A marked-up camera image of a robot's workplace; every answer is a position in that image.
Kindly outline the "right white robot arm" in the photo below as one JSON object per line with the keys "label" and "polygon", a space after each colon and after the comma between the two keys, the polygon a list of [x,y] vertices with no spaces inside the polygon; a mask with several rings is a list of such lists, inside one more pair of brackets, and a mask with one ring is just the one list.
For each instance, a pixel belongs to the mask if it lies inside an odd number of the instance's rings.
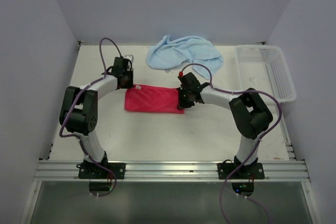
{"label": "right white robot arm", "polygon": [[201,84],[191,72],[186,75],[180,72],[178,79],[181,82],[177,89],[179,110],[201,103],[231,111],[241,135],[239,149],[234,157],[234,172],[236,176],[246,178],[253,171],[252,164],[257,162],[260,137],[273,121],[272,113],[263,99],[254,89],[248,89],[240,95],[220,92],[208,82]]}

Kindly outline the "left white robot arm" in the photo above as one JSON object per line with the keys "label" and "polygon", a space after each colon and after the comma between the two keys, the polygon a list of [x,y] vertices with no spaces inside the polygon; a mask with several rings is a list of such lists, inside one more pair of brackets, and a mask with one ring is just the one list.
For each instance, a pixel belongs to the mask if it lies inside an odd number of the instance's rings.
{"label": "left white robot arm", "polygon": [[74,137],[79,142],[83,159],[92,163],[90,171],[97,178],[109,172],[106,152],[100,145],[96,133],[98,124],[98,101],[107,94],[133,87],[132,55],[116,57],[114,63],[97,79],[84,86],[69,86],[65,90],[59,122],[61,138]]}

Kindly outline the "red towel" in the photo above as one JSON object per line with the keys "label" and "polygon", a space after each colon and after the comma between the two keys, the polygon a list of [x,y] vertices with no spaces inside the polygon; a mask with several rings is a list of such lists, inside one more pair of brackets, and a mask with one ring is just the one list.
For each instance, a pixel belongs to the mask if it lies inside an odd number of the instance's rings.
{"label": "red towel", "polygon": [[128,112],[184,114],[178,109],[177,88],[165,88],[136,84],[127,89],[124,97],[124,109]]}

